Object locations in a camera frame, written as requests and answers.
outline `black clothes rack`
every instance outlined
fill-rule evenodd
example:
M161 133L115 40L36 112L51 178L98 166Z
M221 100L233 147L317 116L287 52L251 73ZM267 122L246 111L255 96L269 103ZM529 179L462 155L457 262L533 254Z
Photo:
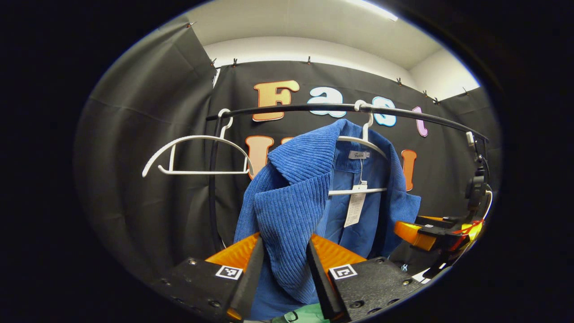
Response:
M359 111L355 110L354 104L347 104L347 103L310 103L310 104L301 104L301 105L277 105L277 106L267 106L267 107L252 107L248 109L240 109L235 111L226 111L221 114L221 116L213 115L208 116L205 118L206 121L216 121L215 123L215 130L214 136L217 137L219 132L221 131L222 127L222 119L230 118L235 116L243 116L245 114L260 114L260 113L272 113L272 112L290 112L290 111L348 111L348 112L362 112L362 113L381 113L381 114L388 114L391 116L397 117L405 117L417 120L428 121L434 124L439 124L443 126L447 126L449 128L453 128L456 130L460 130L463 132L471 132L474 137L477 137L482 140L483 142L483 153L480 154L478 148L476 147L475 142L475 152L478 156L478 160L484 160L485 165L488 168L488 164L486 163L486 144L489 142L488 138L483 134L465 126L462 124L458 124L454 121L450 121L448 119L432 116L430 114L425 113L418 113L413 111L407 110L400 110L400 109L391 109L388 107L379 107L374 106L368 103L363 103L359 107ZM219 142L216 141L211 146L211 156L210 156L210 164L209 169L210 171L214 170L215 163L217 162L217 151L219 147ZM217 219L215 216L215 176L209 175L209 206L210 206L210 224L211 224L211 232L213 237L213 243L215 247L215 251L219 252L223 250L222 239L219 236L219 232L217 230Z

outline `letter cutout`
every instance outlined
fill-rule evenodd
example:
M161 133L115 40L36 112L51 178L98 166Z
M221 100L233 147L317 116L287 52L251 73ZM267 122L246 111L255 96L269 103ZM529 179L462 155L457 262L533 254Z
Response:
M422 113L422 109L419 106L415 107L413 111L416 113ZM417 130L422 137L426 137L429 134L429 130L425 128L425 122L423 120L417 120Z
M293 80L259 83L254 87L258 91L258 107L291 104L291 92L299 91L299 83ZM253 115L253 121L279 120L285 115L284 112L259 113Z
M253 165L253 176L249 174L249 177L253 179L267 165L267 152L269 152L269 147L273 145L273 138L250 136L245 138L245 143L249 147L249 160L251 160L251 165Z
M313 98L309 99L307 103L343 103L343 94L332 87L316 87L312 89L309 94L313 96ZM347 114L346 111L311 111L311 113L320 116L329 114L334 118L341 118Z
M405 174L406 179L406 191L410 191L413 189L414 160L417 159L417 153L406 149L401 152L401 156L402 173Z
M382 107L389 107L391 109L396 109L393 101L391 101L389 99L385 99L383 97L374 97L373 98L373 105L378 105L378 106L382 106ZM387 127L392 127L397 123L397 116L390 116L388 114L375 113L374 117L375 117L375 121L378 124L384 125Z

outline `blue corduroy jacket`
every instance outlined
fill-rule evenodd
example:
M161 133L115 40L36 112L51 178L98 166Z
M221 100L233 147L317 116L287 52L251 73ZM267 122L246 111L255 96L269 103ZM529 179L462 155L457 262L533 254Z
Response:
M391 142L369 130L369 141L387 156L383 159L358 143L337 141L339 136L361 138L362 127L341 119L291 139L269 153L269 163L249 184L234 242L260 232L265 257L247 319L268 320L319 301L305 255L313 233L363 257L388 256L401 242L393 232L394 224L414 222L421 198L406 193L401 163ZM333 189L333 178L336 183L341 177L338 174L353 173L358 179L361 165L349 158L352 150L371 152L362 166L363 180L369 188L386 187L387 192L367 194L365 205L371 206L363 207L357 224L343 229L346 209L339 210L337 205L346 207L349 195L329 197L328 192ZM335 198L346 199L347 204L345 200L333 202ZM337 218L329 215L333 212L339 214Z

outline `hang tag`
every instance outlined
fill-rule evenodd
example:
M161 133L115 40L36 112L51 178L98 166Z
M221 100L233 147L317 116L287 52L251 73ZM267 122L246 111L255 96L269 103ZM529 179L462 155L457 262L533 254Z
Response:
M367 189L367 182L364 180L359 185L353 185L352 190L361 191ZM360 213L363 210L364 198L366 193L353 194L349 201L349 209L347 210L347 219L345 220L344 228L359 223Z
M368 151L350 151L349 159L367 159L371 155Z

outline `white plastic hanger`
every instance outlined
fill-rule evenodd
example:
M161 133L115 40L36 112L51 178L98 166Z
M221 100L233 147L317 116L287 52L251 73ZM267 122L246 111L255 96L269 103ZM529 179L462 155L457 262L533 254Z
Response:
M359 111L360 105L361 104L366 104L367 102L363 101L363 100L358 100L357 102L355 102L355 111ZM369 121L363 125L363 138L355 138L355 137L347 137L347 136L339 136L339 138L337 138L338 141L350 141L353 143L360 143L362 145L365 145L369 148L372 148L374 151L380 153L386 160L388 160L389 158L387 158L387 155L376 145L374 145L373 143L369 142L369 127L373 125L374 122L374 117L373 117L373 113L369 113ZM349 194L364 194L364 193L376 193L376 192L383 192L386 191L386 188L383 189L363 189L363 190L340 190L340 191L329 191L329 196L333 196L333 195L349 195Z
M221 117L221 115L226 111L229 111L229 109L222 109L218 113L218 116ZM157 168L159 168L160 171L163 172L164 174L170 174L170 175L224 175L224 174L247 174L247 173L249 173L249 174L253 175L253 166L251 166L251 160L249 159L247 153L243 149L241 149L241 147L239 147L236 144L232 143L231 141L223 138L223 136L225 135L225 130L229 129L229 127L231 127L231 124L233 124L233 118L232 117L229 118L229 123L227 125L225 125L224 127L222 127L221 134L219 135L219 137L214 137L214 136L187 136L187 137L181 137L181 138L173 140L171 143L163 146L160 150L158 150L155 154L153 154L152 158L150 158L148 160L148 163L146 164L146 166L143 169L142 177L145 177L148 174L148 171L149 171L150 167L152 166L152 164L154 163L154 161L156 161L156 159L164 151L168 150L169 147L172 147L172 152L171 152L171 155L169 157L169 170L164 169L162 167L162 165L157 166ZM226 143L226 144L230 144L233 147L237 148L245 156L245 161L243 162L243 171L239 171L239 172L174 171L173 170L173 158L174 158L175 153L176 153L176 144L181 143L182 141L188 141L191 139L211 139L211 140L221 141L221 142Z

